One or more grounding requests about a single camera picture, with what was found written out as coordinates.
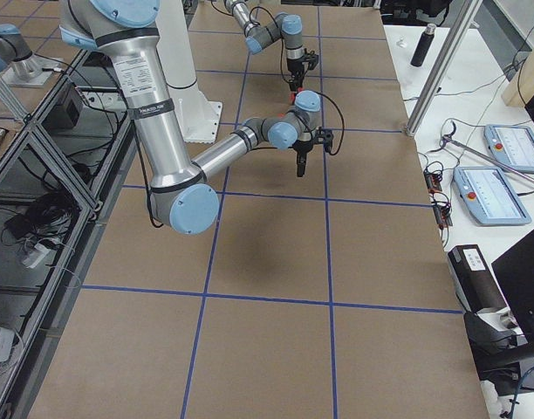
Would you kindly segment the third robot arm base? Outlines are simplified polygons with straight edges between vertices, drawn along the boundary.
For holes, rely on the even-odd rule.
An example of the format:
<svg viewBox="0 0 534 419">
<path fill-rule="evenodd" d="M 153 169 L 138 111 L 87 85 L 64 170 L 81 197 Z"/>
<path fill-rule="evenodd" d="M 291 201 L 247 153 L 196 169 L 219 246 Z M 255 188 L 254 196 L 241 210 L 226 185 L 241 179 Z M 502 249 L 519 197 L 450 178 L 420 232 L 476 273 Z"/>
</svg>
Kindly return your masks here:
<svg viewBox="0 0 534 419">
<path fill-rule="evenodd" d="M 0 73 L 9 86 L 42 87 L 53 73 L 45 63 L 14 24 L 0 24 Z"/>
</svg>

